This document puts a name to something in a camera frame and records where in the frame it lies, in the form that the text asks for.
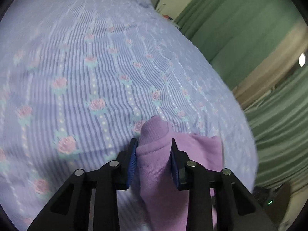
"bed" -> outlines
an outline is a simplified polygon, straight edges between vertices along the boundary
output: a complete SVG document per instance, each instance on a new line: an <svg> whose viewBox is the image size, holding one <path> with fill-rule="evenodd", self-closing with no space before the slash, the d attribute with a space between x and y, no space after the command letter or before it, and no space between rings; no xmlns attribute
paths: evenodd
<svg viewBox="0 0 308 231"><path fill-rule="evenodd" d="M153 115L220 136L224 166L252 191L254 138L203 55L155 0L16 0L0 22L0 204L25 231L77 168L100 168ZM121 230L150 230L118 193Z"/></svg>

